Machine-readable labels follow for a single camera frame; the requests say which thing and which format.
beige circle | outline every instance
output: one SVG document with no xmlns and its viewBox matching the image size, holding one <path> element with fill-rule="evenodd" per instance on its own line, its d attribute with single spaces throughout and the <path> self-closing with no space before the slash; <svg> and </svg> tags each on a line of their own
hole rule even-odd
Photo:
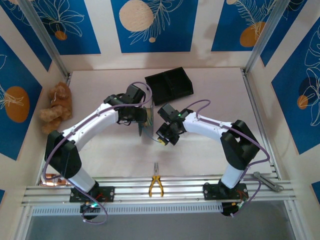
<svg viewBox="0 0 320 240">
<path fill-rule="evenodd" d="M 235 4 L 236 2 L 238 2 L 238 0 L 226 0 L 226 4 Z"/>
<path fill-rule="evenodd" d="M 18 5 L 18 0 L 8 0 L 9 2 Z"/>
<path fill-rule="evenodd" d="M 154 15 L 150 7 L 141 0 L 126 2 L 119 11 L 120 22 L 131 32 L 146 30 L 154 22 Z"/>
</svg>

brown teddy bear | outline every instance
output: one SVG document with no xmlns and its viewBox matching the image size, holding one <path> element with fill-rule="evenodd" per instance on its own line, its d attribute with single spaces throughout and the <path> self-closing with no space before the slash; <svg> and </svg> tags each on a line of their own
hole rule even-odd
<svg viewBox="0 0 320 240">
<path fill-rule="evenodd" d="M 62 121 L 72 118 L 72 98 L 70 88 L 64 82 L 59 82 L 49 91 L 50 108 L 40 110 L 40 118 L 46 122 L 42 126 L 45 134 L 57 130 Z"/>
</svg>

cable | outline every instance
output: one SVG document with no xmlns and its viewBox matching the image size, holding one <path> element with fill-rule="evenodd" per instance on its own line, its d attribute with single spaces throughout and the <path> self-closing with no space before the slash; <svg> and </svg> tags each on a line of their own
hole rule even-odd
<svg viewBox="0 0 320 240">
<path fill-rule="evenodd" d="M 187 107 L 185 107 L 185 109 L 188 109 L 188 108 L 190 108 L 191 106 L 193 106 L 193 105 L 195 105 L 195 104 L 197 104 L 197 103 L 201 103 L 201 102 L 208 102 L 208 103 L 207 103 L 206 105 L 200 107 L 200 108 L 196 111 L 195 116 L 196 116 L 196 118 L 198 118 L 199 112 L 200 112 L 202 109 L 208 107 L 208 106 L 211 104 L 211 101 L 210 101 L 209 99 L 202 99 L 202 100 L 195 101 L 195 102 L 191 103 L 190 105 L 188 105 Z"/>
<path fill-rule="evenodd" d="M 246 175 L 247 171 L 249 170 L 249 168 L 250 168 L 251 166 L 253 166 L 253 165 L 255 165 L 255 164 L 265 163 L 265 162 L 268 162 L 268 161 L 270 160 L 270 155 L 269 155 L 269 153 L 267 152 L 267 150 L 266 150 L 264 147 L 262 147 L 258 142 L 256 142 L 255 140 L 253 140 L 251 137 L 245 135 L 244 133 L 242 133 L 242 132 L 240 132 L 240 131 L 238 131 L 237 129 L 234 129 L 234 128 L 232 128 L 232 127 L 229 127 L 229 126 L 226 126 L 226 125 L 223 125 L 223 124 L 219 124 L 219 123 L 217 123 L 217 122 L 210 121 L 210 120 L 208 120 L 208 119 L 203 119 L 203 118 L 201 118 L 201 117 L 198 117 L 199 112 L 200 112 L 202 109 L 204 109 L 204 108 L 206 108 L 207 106 L 210 105 L 210 103 L 211 103 L 210 100 L 208 100 L 208 99 L 203 99 L 203 100 L 195 101 L 194 103 L 192 103 L 192 104 L 190 104 L 189 106 L 187 106 L 186 109 L 189 108 L 190 106 L 192 106 L 192 105 L 194 105 L 194 104 L 197 104 L 197 103 L 200 103 L 200 102 L 208 102 L 208 103 L 207 103 L 206 105 L 200 107 L 200 108 L 196 111 L 195 116 L 196 116 L 196 118 L 197 118 L 199 121 L 202 121 L 202 122 L 208 123 L 208 124 L 213 124 L 213 125 L 215 125 L 215 126 L 217 126 L 217 127 L 225 128 L 225 129 L 228 129 L 228 130 L 230 130 L 230 131 L 233 131 L 234 133 L 238 134 L 239 136 L 247 139 L 248 141 L 250 141 L 251 143 L 253 143 L 254 145 L 256 145 L 256 146 L 257 146 L 262 152 L 264 152 L 264 154 L 266 155 L 266 159 L 249 163 L 249 164 L 246 166 L 246 168 L 245 168 L 245 170 L 243 171 L 243 173 L 241 174 L 239 181 L 241 181 L 241 180 L 244 178 L 244 176 Z M 257 190 L 255 191 L 255 193 L 252 195 L 252 197 L 250 197 L 250 199 L 246 202 L 246 205 L 249 204 L 249 203 L 252 201 L 252 199 L 257 195 L 257 193 L 259 192 L 259 190 L 260 190 L 260 188 L 261 188 L 261 181 L 260 181 L 260 180 L 255 179 L 255 178 L 252 178 L 251 180 L 258 181 L 258 182 L 259 182 L 259 186 L 258 186 Z"/>
<path fill-rule="evenodd" d="M 255 196 L 257 195 L 257 193 L 259 192 L 259 190 L 260 190 L 260 188 L 261 188 L 261 181 L 259 180 L 259 179 L 255 179 L 255 178 L 249 178 L 249 179 L 245 179 L 245 181 L 257 181 L 257 182 L 259 182 L 259 186 L 258 186 L 258 188 L 256 189 L 256 191 L 254 192 L 254 194 L 249 198 L 249 200 L 247 200 L 246 201 L 246 204 L 245 205 L 243 205 L 243 207 L 241 207 L 241 208 L 239 208 L 239 210 L 240 209 L 244 209 L 244 207 L 246 206 L 246 205 L 249 205 L 249 203 L 255 198 Z M 237 214 L 239 214 L 239 211 L 237 211 L 237 212 L 235 212 L 235 213 L 231 213 L 230 215 L 231 215 L 231 217 L 234 217 L 235 215 L 237 215 Z"/>
<path fill-rule="evenodd" d="M 158 140 L 154 139 L 152 136 L 150 136 L 145 127 L 142 127 L 142 130 L 145 133 L 145 135 L 147 135 L 148 138 L 152 139 L 153 141 L 155 141 L 157 143 L 161 143 L 160 141 L 158 141 Z"/>
<path fill-rule="evenodd" d="M 243 171 L 243 173 L 242 173 L 242 175 L 241 175 L 241 177 L 240 177 L 240 180 L 243 179 L 243 177 L 246 175 L 247 171 L 249 170 L 249 168 L 250 168 L 251 166 L 253 166 L 253 165 L 255 165 L 255 164 L 265 163 L 265 162 L 268 162 L 268 161 L 270 160 L 270 155 L 269 155 L 269 153 L 267 152 L 267 150 L 266 150 L 264 147 L 262 147 L 258 142 L 256 142 L 255 140 L 253 140 L 251 137 L 249 137 L 249 136 L 245 135 L 244 133 L 238 131 L 237 129 L 231 128 L 231 127 L 229 127 L 229 126 L 220 125 L 220 124 L 217 123 L 217 122 L 210 121 L 210 120 L 208 120 L 208 119 L 199 118 L 199 117 L 198 117 L 199 112 L 200 112 L 202 109 L 204 109 L 204 108 L 206 108 L 206 107 L 208 107 L 208 106 L 210 105 L 210 103 L 211 103 L 210 100 L 208 100 L 208 99 L 202 99 L 202 100 L 195 101 L 194 103 L 191 103 L 190 105 L 188 105 L 188 106 L 186 107 L 186 109 L 189 108 L 189 107 L 191 107 L 192 105 L 197 104 L 197 103 L 200 103 L 200 102 L 208 102 L 208 103 L 207 103 L 206 105 L 200 107 L 200 108 L 196 111 L 195 116 L 196 116 L 196 118 L 197 118 L 199 121 L 202 121 L 202 122 L 205 122 L 205 123 L 208 123 L 208 124 L 213 124 L 213 125 L 216 125 L 216 126 L 218 126 L 218 127 L 222 127 L 222 128 L 225 128 L 225 129 L 228 129 L 228 130 L 231 130 L 231 131 L 235 132 L 236 134 L 240 135 L 241 137 L 244 137 L 245 139 L 247 139 L 248 141 L 250 141 L 251 143 L 253 143 L 254 145 L 256 145 L 256 146 L 257 146 L 262 152 L 264 152 L 264 154 L 266 155 L 266 159 L 249 163 L 249 164 L 246 166 L 245 170 Z"/>
<path fill-rule="evenodd" d="M 96 117 L 98 117 L 100 114 L 103 114 L 109 110 L 112 110 L 112 109 L 115 109 L 115 108 L 120 108 L 120 107 L 141 107 L 142 105 L 148 103 L 151 98 L 152 98 L 152 90 L 151 88 L 144 82 L 141 82 L 141 81 L 135 81 L 133 83 L 131 83 L 130 85 L 133 85 L 133 84 L 143 84 L 146 86 L 147 90 L 149 90 L 150 94 L 149 94 L 149 97 L 147 98 L 146 101 L 143 101 L 143 102 L 140 102 L 140 103 L 133 103 L 133 104 L 119 104 L 119 105 L 114 105 L 114 106 L 111 106 L 111 107 L 108 107 L 102 111 L 100 111 L 99 113 L 96 113 L 94 115 L 92 115 L 91 117 L 89 117 L 87 120 L 85 120 L 83 123 L 81 123 L 79 126 L 77 126 L 73 131 L 71 131 L 68 135 L 66 135 L 52 150 L 52 152 L 49 154 L 48 158 L 46 159 L 45 161 L 45 165 L 43 167 L 43 170 L 42 170 L 42 177 L 45 181 L 50 181 L 50 180 L 53 180 L 53 179 L 56 179 L 56 178 L 60 178 L 61 175 L 57 175 L 55 177 L 51 177 L 51 178 L 47 178 L 46 177 L 46 172 L 47 172 L 47 168 L 48 168 L 48 165 L 52 159 L 52 157 L 54 156 L 54 154 L 56 153 L 56 151 L 61 147 L 61 145 L 68 139 L 70 138 L 73 134 L 75 134 L 79 129 L 81 129 L 83 126 L 85 126 L 87 123 L 91 122 L 93 119 L 95 119 Z M 104 219 L 104 221 L 101 221 L 101 222 L 92 222 L 92 221 L 88 221 L 87 219 L 85 219 L 84 217 L 83 218 L 83 221 L 85 223 L 89 223 L 89 224 L 93 224 L 93 225 L 100 225 L 100 224 L 104 224 L 107 219 L 108 219 L 108 213 L 107 213 L 107 210 L 104 208 L 104 206 L 102 204 L 100 204 L 100 202 L 98 202 L 98 200 L 96 200 L 94 197 L 90 196 L 89 194 L 87 194 L 85 191 L 83 191 L 81 188 L 77 187 L 73 182 L 71 182 L 70 180 L 67 179 L 67 181 L 73 185 L 75 187 L 75 189 L 77 189 L 80 193 L 82 193 L 83 195 L 85 195 L 87 198 L 89 198 L 90 200 L 92 200 L 93 202 L 97 203 L 99 205 L 100 208 L 103 209 L 103 211 L 105 212 L 106 214 L 106 217 Z"/>
</svg>

yellow-handled pliers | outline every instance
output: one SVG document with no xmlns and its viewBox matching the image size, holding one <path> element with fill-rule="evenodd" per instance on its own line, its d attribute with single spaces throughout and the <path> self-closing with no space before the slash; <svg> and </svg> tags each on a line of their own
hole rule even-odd
<svg viewBox="0 0 320 240">
<path fill-rule="evenodd" d="M 159 188 L 161 189 L 161 197 L 163 197 L 164 196 L 164 187 L 162 186 L 161 181 L 160 181 L 159 166 L 158 166 L 157 162 L 154 163 L 154 173 L 152 176 L 152 182 L 149 187 L 149 196 L 150 197 L 152 197 L 152 188 L 154 187 L 156 181 L 159 184 Z"/>
</svg>

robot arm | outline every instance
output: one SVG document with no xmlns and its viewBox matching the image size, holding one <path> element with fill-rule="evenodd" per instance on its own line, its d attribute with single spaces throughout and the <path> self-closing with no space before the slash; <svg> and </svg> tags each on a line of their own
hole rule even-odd
<svg viewBox="0 0 320 240">
<path fill-rule="evenodd" d="M 45 149 L 46 164 L 50 164 L 62 177 L 90 196 L 95 198 L 101 194 L 99 184 L 82 168 L 79 151 L 109 125 L 119 122 L 145 123 L 146 110 L 135 106 L 141 105 L 143 97 L 146 97 L 144 91 L 130 85 L 126 93 L 107 97 L 103 104 L 76 125 L 61 133 L 51 132 Z"/>
<path fill-rule="evenodd" d="M 257 142 L 243 121 L 237 120 L 235 123 L 217 121 L 200 115 L 196 116 L 196 113 L 189 109 L 179 112 L 169 104 L 163 106 L 158 114 L 168 123 L 164 123 L 156 132 L 159 136 L 158 140 L 164 145 L 168 143 L 175 145 L 180 134 L 185 132 L 197 133 L 221 141 L 228 166 L 220 180 L 220 189 L 225 187 L 233 189 L 241 180 L 247 165 L 259 151 L 252 142 L 230 130 L 236 129 Z"/>
</svg>

